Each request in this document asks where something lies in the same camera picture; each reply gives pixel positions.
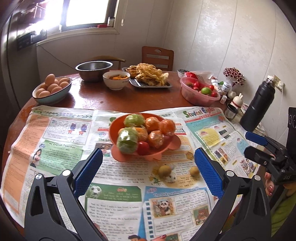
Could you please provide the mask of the operator right hand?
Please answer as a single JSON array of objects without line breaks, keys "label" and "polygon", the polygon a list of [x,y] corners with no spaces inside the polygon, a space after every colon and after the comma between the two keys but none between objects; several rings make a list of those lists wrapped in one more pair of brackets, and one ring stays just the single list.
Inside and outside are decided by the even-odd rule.
[{"label": "operator right hand", "polygon": [[265,192],[267,196],[272,196],[274,192],[274,183],[271,180],[271,174],[266,172],[264,175],[265,178]]}]

